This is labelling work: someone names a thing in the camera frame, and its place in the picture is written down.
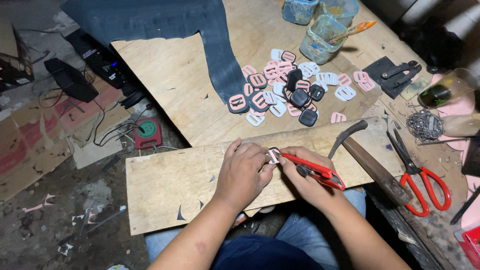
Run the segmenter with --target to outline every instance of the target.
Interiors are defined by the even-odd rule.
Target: red utility knife
[[[332,188],[336,188],[339,190],[345,190],[345,184],[343,183],[340,176],[338,176],[338,174],[333,170],[327,167],[324,167],[322,165],[318,165],[316,163],[310,162],[308,160],[303,160],[301,158],[295,157],[290,154],[278,154],[275,152],[275,155],[278,155],[278,157],[282,156],[288,159],[289,161],[297,164],[297,170],[303,176],[306,176],[305,173],[308,173],[310,177],[317,180],[317,182],[320,184],[323,184]]]

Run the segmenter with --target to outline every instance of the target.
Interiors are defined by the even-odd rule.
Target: dark blue shirt
[[[267,236],[239,236],[219,249],[211,270],[324,270],[303,250]]]

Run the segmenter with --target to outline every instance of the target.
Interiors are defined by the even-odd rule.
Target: jeans
[[[362,193],[349,189],[343,194],[365,217],[365,191]],[[327,218],[312,206],[301,212],[292,213],[275,238],[305,251],[325,270],[340,269],[339,264],[348,265],[348,255]],[[153,262],[181,230],[182,228],[177,228],[145,235],[150,262]],[[229,242],[225,240],[222,245],[228,245]]]

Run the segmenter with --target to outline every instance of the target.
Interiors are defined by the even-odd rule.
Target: black rubber sheet
[[[222,101],[243,89],[245,78],[233,55],[221,0],[69,0],[61,9],[107,48],[115,40],[200,32],[210,80]]]

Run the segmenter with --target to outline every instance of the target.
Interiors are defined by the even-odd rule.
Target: red scissors
[[[327,167],[310,162],[308,160],[303,160],[290,154],[280,154],[274,151],[274,155],[277,159],[282,156],[289,161],[295,163],[297,165],[297,171],[303,177],[310,175],[310,177],[317,180],[317,182],[320,184],[339,190],[345,190],[345,184],[343,183],[340,176],[338,176],[336,172]]]
[[[417,167],[413,163],[412,159],[410,158],[410,155],[407,152],[407,149],[405,148],[405,145],[403,144],[402,138],[400,137],[400,134],[398,134],[397,130],[394,129],[395,132],[395,137],[396,140],[393,139],[392,135],[390,132],[387,130],[387,136],[390,139],[390,142],[392,142],[392,146],[395,148],[396,152],[400,156],[400,158],[403,161],[403,164],[405,165],[405,173],[402,175],[402,178],[400,179],[400,184],[402,186],[405,186],[405,182],[408,182],[410,187],[413,189],[413,192],[417,196],[421,207],[422,207],[422,212],[416,211],[409,203],[405,205],[410,212],[412,212],[414,215],[419,216],[419,217],[426,217],[430,213],[430,209],[428,208],[428,204],[423,198],[420,190],[417,188],[415,183],[412,180],[411,175],[414,174],[419,174],[423,180],[423,183],[425,185],[425,188],[427,189],[428,196],[430,197],[430,200],[432,200],[433,205],[440,211],[445,211],[450,208],[450,205],[452,203],[451,195],[450,195],[450,190],[448,190],[448,186],[443,182],[443,180],[438,177],[435,173],[431,172],[425,167]],[[445,197],[445,202],[443,205],[441,205],[438,202],[438,199],[433,192],[432,184],[430,183],[430,180],[428,177],[433,178],[442,188],[442,191],[444,192],[444,197]]]

